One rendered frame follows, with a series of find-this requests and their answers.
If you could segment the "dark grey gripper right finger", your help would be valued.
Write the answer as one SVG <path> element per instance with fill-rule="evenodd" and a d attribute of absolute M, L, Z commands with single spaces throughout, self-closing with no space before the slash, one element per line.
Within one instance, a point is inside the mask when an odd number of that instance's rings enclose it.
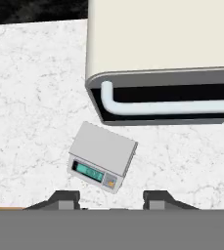
<path fill-rule="evenodd" d="M 174 199 L 167 190 L 145 190 L 143 198 L 144 210 L 196 210 L 196 207 Z"/>

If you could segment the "cream toaster oven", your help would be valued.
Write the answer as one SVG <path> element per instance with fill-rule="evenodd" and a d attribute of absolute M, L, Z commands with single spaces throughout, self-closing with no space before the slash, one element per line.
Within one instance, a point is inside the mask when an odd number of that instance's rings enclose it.
<path fill-rule="evenodd" d="M 224 100 L 224 0 L 88 0 L 87 93 L 109 126 L 222 124 L 224 113 L 115 115 L 120 103 Z"/>

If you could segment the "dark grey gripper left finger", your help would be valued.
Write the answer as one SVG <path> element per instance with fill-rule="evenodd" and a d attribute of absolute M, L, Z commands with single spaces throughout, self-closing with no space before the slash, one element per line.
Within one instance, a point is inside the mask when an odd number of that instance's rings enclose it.
<path fill-rule="evenodd" d="M 48 200 L 27 207 L 27 210 L 79 210 L 78 190 L 56 190 Z"/>

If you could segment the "grey digital kitchen scale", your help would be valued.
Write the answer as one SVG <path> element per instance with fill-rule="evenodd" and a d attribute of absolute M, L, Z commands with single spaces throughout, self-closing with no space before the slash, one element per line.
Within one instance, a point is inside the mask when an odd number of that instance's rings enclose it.
<path fill-rule="evenodd" d="M 67 171 L 115 194 L 126 176 L 138 143 L 83 122 L 69 150 Z"/>

